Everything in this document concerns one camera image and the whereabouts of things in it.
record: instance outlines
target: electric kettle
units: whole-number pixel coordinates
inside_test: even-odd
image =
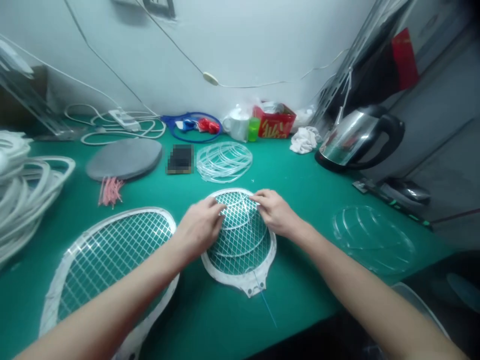
[[[372,159],[360,162],[382,133],[388,135],[388,141],[380,152]],[[384,107],[378,105],[359,107],[343,120],[337,120],[315,153],[315,160],[324,168],[337,173],[347,169],[372,168],[399,147],[404,133],[404,123],[388,114]]]

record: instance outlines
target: forearm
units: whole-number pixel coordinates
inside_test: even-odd
[[[330,290],[393,358],[443,353],[465,355],[412,305],[378,277],[304,223],[291,236],[318,267]]]
[[[167,241],[130,274],[78,309],[17,358],[111,359],[155,297],[187,264]]]

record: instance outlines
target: black kettle handle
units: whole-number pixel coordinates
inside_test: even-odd
[[[400,146],[400,143],[404,139],[405,124],[397,117],[384,114],[380,120],[378,120],[377,129],[379,131],[376,138],[380,137],[380,132],[388,135],[388,141],[382,146],[380,152],[366,162],[349,163],[347,167],[353,170],[369,169],[375,165],[380,164],[386,158],[393,154],[395,150]]]

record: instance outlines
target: green workbench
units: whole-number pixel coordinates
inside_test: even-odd
[[[289,140],[259,139],[248,172],[231,184],[203,181],[198,173],[166,175],[167,155],[181,144],[166,133],[160,139],[163,158],[148,176],[121,189],[123,203],[98,207],[100,184],[85,166],[99,147],[80,142],[34,143],[32,155],[62,155],[76,169],[61,195],[45,214],[29,245],[0,274],[0,358],[11,359],[39,332],[44,296],[64,251],[86,229],[113,214],[145,206],[168,210],[177,224],[190,204],[225,188],[276,190],[294,211],[327,239],[334,241],[332,217],[351,205],[368,205],[385,215],[412,241],[415,262],[408,273],[383,278],[393,284],[437,262],[451,250],[427,229],[371,195],[362,195],[352,179],[323,169],[313,153],[298,155]],[[218,141],[231,140],[222,135]],[[195,152],[205,145],[195,145]],[[288,240],[278,249],[266,280],[264,296],[253,298],[214,281],[198,259],[180,275],[175,294],[145,341],[142,359],[243,359],[268,348],[341,309],[314,266]]]

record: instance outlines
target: metal mesh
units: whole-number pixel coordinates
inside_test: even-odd
[[[74,259],[62,290],[57,321],[130,273],[171,236],[163,215],[143,212],[114,221],[81,246],[70,248],[67,253]]]
[[[257,268],[267,257],[271,239],[257,204],[238,191],[216,197],[228,208],[218,240],[208,250],[210,262],[229,275],[245,274]]]
[[[222,273],[227,275],[242,275],[258,268],[266,259],[271,246],[270,232],[267,231],[260,244],[253,251],[245,255],[226,257],[217,255],[209,250],[208,257],[213,266]]]

